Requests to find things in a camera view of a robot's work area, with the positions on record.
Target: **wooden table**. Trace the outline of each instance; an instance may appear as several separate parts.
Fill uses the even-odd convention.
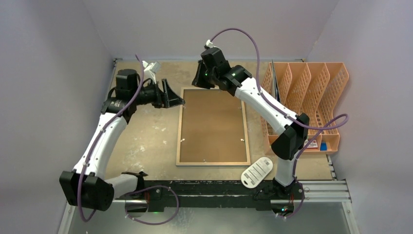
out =
[[[239,64],[255,73],[254,62],[231,62]],[[191,85],[195,77],[197,62],[161,62],[161,70],[156,74],[160,81],[167,78],[171,88],[180,94],[182,87]],[[260,80],[263,79],[268,64],[260,64]],[[119,61],[117,74],[121,69],[135,69],[140,72],[136,61]],[[106,179],[121,172],[143,170],[149,180],[239,180],[247,166],[176,166],[179,108],[155,109],[151,105],[138,106],[126,130],[120,136],[106,170]],[[246,119],[251,162],[264,156],[264,137],[260,116],[246,105]],[[266,177],[271,179],[276,172],[277,158],[267,156],[274,162],[274,170]],[[301,180],[331,180],[331,171],[326,155],[303,155],[297,165],[297,176]]]

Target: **white wall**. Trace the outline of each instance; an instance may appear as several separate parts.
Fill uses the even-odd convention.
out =
[[[338,0],[84,0],[110,53],[147,59],[199,59],[207,39],[239,27],[262,59],[300,59],[311,51]],[[216,43],[230,59],[255,59],[248,38]]]
[[[2,1],[0,32],[0,233],[55,233],[112,59],[81,0]]]
[[[365,234],[413,230],[412,12],[411,0],[341,0],[309,55],[350,73],[334,163]]]

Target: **wooden frame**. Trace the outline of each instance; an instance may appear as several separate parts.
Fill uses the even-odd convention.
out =
[[[197,87],[183,87],[181,89],[181,97],[185,99],[184,94],[185,90],[204,90]],[[176,165],[177,166],[249,166],[251,165],[251,157],[249,152],[249,141],[248,141],[248,128],[246,124],[246,113],[245,113],[245,103],[241,102],[241,109],[243,115],[243,125],[244,125],[244,142],[245,142],[245,152],[246,152],[246,162],[180,162],[181,156],[181,139],[182,139],[182,117],[184,106],[179,107],[179,122],[178,122],[178,142],[177,142],[177,151],[176,151]]]

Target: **brown board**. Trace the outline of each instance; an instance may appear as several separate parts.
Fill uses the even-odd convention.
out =
[[[245,104],[218,89],[182,88],[176,165],[250,165]]]

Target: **white tag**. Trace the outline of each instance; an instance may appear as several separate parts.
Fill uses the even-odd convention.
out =
[[[273,163],[267,157],[262,157],[249,166],[241,175],[241,182],[249,189],[253,189],[270,173]]]
[[[311,142],[311,144],[307,147],[307,149],[317,149],[319,147],[319,145],[317,144],[316,140],[313,140],[313,142]]]

